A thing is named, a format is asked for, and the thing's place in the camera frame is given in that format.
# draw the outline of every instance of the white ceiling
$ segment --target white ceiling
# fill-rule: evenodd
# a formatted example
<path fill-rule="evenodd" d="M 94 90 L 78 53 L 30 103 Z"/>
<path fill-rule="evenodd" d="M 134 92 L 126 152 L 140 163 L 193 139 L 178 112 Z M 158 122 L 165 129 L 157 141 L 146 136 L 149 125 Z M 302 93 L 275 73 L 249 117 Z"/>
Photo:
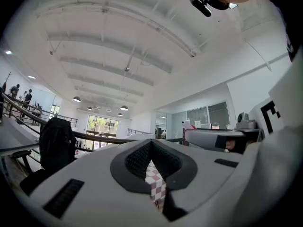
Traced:
<path fill-rule="evenodd" d="M 252 16 L 210 10 L 206 18 L 189 0 L 28 0 L 6 40 L 21 71 L 62 98 L 131 111 L 203 59 L 205 43 Z"/>

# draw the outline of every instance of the railing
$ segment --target railing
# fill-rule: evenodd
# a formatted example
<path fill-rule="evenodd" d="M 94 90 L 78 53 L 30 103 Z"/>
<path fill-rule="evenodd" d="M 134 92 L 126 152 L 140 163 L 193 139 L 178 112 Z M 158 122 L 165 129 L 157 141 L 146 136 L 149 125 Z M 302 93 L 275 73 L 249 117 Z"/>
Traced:
<path fill-rule="evenodd" d="M 11 101 L 14 102 L 14 104 L 19 104 L 22 106 L 22 108 L 25 108 L 29 113 L 31 113 L 32 115 L 34 116 L 37 116 L 38 118 L 41 118 L 43 120 L 45 120 L 46 122 L 48 120 L 50 120 L 51 118 L 53 117 L 57 117 L 57 118 L 60 118 L 60 119 L 64 119 L 64 120 L 67 120 L 69 122 L 71 122 L 71 127 L 76 127 L 77 125 L 77 121 L 78 119 L 74 119 L 74 118 L 71 118 L 71 117 L 66 117 L 66 116 L 63 116 L 63 115 L 59 115 L 59 114 L 56 114 L 56 113 L 52 113 L 52 112 L 49 112 L 49 111 L 46 111 L 46 110 L 43 110 L 41 108 L 37 108 L 37 107 L 34 107 L 34 106 L 31 106 L 29 104 L 26 104 L 24 102 L 21 102 L 15 98 L 12 98 L 8 95 L 5 95 L 8 99 L 10 99 Z M 5 109 L 7 110 L 6 112 L 3 112 L 4 114 L 6 115 L 9 115 L 9 117 L 11 116 L 11 114 L 14 112 L 14 113 L 17 113 L 19 114 L 18 117 L 20 120 L 22 120 L 23 122 L 27 123 L 27 124 L 31 124 L 31 125 L 39 125 L 39 121 L 37 120 L 33 120 L 31 119 L 28 115 L 29 118 L 26 118 L 25 117 L 25 113 L 20 113 L 16 110 L 13 110 L 13 107 L 5 107 Z"/>
<path fill-rule="evenodd" d="M 152 133 L 147 133 L 147 132 L 143 132 L 143 131 L 128 129 L 127 136 L 133 136 L 135 134 L 152 134 Z"/>
<path fill-rule="evenodd" d="M 19 124 L 25 125 L 29 129 L 31 129 L 33 132 L 35 132 L 37 134 L 40 134 L 40 132 L 42 131 L 42 129 L 46 125 L 47 121 L 43 120 L 41 117 L 37 117 L 36 115 L 30 113 L 30 111 L 28 111 L 27 109 L 24 109 L 23 107 L 20 107 L 16 103 L 14 103 L 14 102 L 17 101 L 18 103 L 21 103 L 22 105 L 24 105 L 23 102 L 20 102 L 19 100 L 14 100 L 13 98 L 8 97 L 6 94 L 2 94 L 2 97 L 4 98 L 5 102 L 9 105 L 9 107 L 7 107 L 3 104 L 4 109 L 6 109 L 7 112 L 9 112 L 9 113 L 4 113 L 4 114 L 6 114 L 9 118 L 13 116 L 14 118 L 16 118 L 16 120 Z M 24 122 L 24 120 L 21 119 L 22 114 L 24 114 L 25 116 L 30 118 L 32 121 L 38 122 L 38 124 L 40 124 L 40 131 L 36 131 L 35 129 L 31 128 L 28 125 L 28 123 Z M 98 136 L 84 134 L 84 133 L 75 132 L 75 131 L 73 131 L 73 134 L 78 139 L 92 140 L 92 141 L 97 141 L 97 142 L 105 142 L 105 143 L 110 143 L 110 144 L 124 144 L 124 143 L 128 143 L 128 142 L 136 141 L 136 140 L 127 140 L 127 139 L 103 138 L 103 137 L 98 137 Z M 182 140 L 183 139 L 180 138 L 180 139 L 171 139 L 171 140 L 167 140 L 167 141 L 179 142 L 179 144 L 182 144 Z M 80 147 L 76 147 L 76 150 L 81 150 L 81 151 L 86 151 L 86 152 L 93 152 L 94 151 L 94 150 L 91 150 L 91 149 L 85 149 L 85 148 L 80 148 Z M 40 153 L 37 150 L 33 150 L 33 155 L 34 156 L 29 155 L 29 157 L 31 157 L 36 162 L 40 163 L 40 161 L 35 158 L 35 154 L 40 154 Z"/>

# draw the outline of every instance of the recessed light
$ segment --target recessed light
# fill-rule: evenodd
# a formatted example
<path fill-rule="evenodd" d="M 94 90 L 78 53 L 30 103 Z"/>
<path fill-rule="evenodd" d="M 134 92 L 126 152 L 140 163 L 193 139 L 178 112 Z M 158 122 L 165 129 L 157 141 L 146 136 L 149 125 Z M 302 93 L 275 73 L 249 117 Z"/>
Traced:
<path fill-rule="evenodd" d="M 123 111 L 128 111 L 128 107 L 127 106 L 122 106 L 121 108 L 120 108 L 121 110 L 123 110 Z"/>
<path fill-rule="evenodd" d="M 78 96 L 75 96 L 73 98 L 74 101 L 78 102 L 78 103 L 81 103 L 81 99 L 78 97 Z"/>
<path fill-rule="evenodd" d="M 230 4 L 229 4 L 229 8 L 230 8 L 230 9 L 234 9 L 236 6 L 238 6 L 237 3 L 230 3 Z"/>

